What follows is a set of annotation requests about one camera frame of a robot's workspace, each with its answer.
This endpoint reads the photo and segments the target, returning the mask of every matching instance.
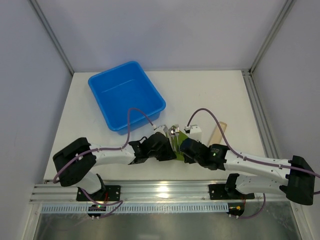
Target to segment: blue tray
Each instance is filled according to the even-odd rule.
[[[140,109],[154,121],[166,107],[165,100],[136,61],[94,75],[88,84],[108,127],[120,135],[128,132],[128,109]],[[147,123],[140,112],[131,111],[131,130]]]

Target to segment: gray wall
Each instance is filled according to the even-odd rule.
[[[71,75],[27,0],[0,7],[0,232],[20,239]]]
[[[296,2],[258,66],[254,80],[281,155],[302,156],[320,173],[319,0]],[[320,189],[319,182],[316,179],[316,190]],[[314,205],[306,209],[311,215],[310,224],[317,223],[320,196],[315,196]]]
[[[38,0],[73,69],[249,68],[285,0]]]

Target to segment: black mount bracket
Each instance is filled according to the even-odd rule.
[[[105,185],[101,177],[97,174],[101,182],[101,189],[93,194],[89,194],[92,200],[97,202],[116,202],[120,200],[121,196],[121,186],[120,185]],[[82,190],[78,187],[78,192],[76,194],[76,200],[78,202],[89,202],[90,200],[84,195]]]
[[[255,199],[255,194],[241,194],[237,191],[237,194],[228,190],[228,181],[226,184],[210,184],[209,196],[210,200],[248,200]],[[241,216],[245,211],[245,204],[243,202],[228,202],[229,211],[227,214],[234,216]]]

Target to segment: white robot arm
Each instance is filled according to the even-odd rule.
[[[285,195],[289,200],[303,204],[313,204],[315,177],[313,175],[284,168],[294,166],[312,171],[307,162],[299,156],[292,159],[274,159],[252,156],[242,152],[239,157],[225,145],[213,144],[209,147],[201,143],[202,132],[199,126],[184,128],[188,137],[179,146],[187,164],[198,163],[210,170],[222,170],[249,173],[254,176],[230,174],[225,190],[232,199],[245,199],[252,193],[271,193]],[[105,185],[99,175],[90,172],[93,166],[105,164],[141,164],[148,158],[158,161],[176,159],[172,149],[168,128],[159,126],[145,140],[130,141],[125,148],[118,150],[88,143],[85,137],[79,138],[53,156],[57,172],[59,172],[75,156],[87,151],[79,160],[73,162],[60,175],[63,187],[76,185],[85,190],[92,199],[100,199],[106,193]],[[246,158],[255,159],[264,164],[257,164]]]

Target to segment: metal utensil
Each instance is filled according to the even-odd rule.
[[[170,128],[170,137],[172,140],[172,150],[175,152],[176,151],[176,144],[175,144],[175,134],[176,134],[176,127],[172,126]]]
[[[180,146],[179,146],[179,133],[180,133],[180,130],[179,130],[179,124],[176,124],[175,125],[175,137],[176,137],[176,148],[177,148],[177,152],[180,153]]]

